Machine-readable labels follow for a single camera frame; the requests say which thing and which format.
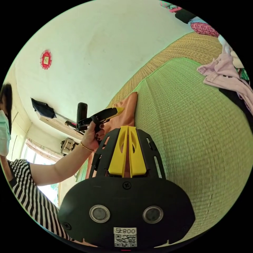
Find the person's left hand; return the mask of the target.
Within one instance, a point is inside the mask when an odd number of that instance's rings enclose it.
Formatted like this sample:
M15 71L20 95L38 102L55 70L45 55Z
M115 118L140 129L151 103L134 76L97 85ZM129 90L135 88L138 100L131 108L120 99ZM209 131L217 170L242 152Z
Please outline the person's left hand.
M99 125L98 132L95 131L96 126L97 125L92 121L81 141L81 145L92 152L99 147L99 141L103 140L105 136L104 124Z

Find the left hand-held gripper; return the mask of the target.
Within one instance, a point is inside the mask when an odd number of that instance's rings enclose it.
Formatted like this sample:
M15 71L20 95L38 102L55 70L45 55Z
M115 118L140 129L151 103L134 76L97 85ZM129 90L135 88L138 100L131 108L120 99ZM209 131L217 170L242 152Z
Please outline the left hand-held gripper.
M87 108L77 109L77 123L76 129L78 131L86 131L88 126L93 121L97 126L95 131L99 131L99 125L108 122L111 118L119 116L124 111L124 108L107 108L90 117L87 117Z

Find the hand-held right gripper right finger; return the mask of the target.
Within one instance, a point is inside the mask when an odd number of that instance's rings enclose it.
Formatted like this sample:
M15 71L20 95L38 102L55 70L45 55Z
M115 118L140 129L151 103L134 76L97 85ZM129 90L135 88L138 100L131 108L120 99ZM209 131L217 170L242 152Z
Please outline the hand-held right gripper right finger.
M130 177L144 176L146 174L146 166L136 127L128 127L128 139Z

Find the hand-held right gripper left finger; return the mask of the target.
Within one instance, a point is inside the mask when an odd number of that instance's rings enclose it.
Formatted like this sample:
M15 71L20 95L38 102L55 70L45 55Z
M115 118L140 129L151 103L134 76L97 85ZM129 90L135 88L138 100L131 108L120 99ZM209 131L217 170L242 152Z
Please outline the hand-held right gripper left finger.
M113 176L123 176L125 172L126 158L128 154L128 126L120 128L111 163L109 174Z

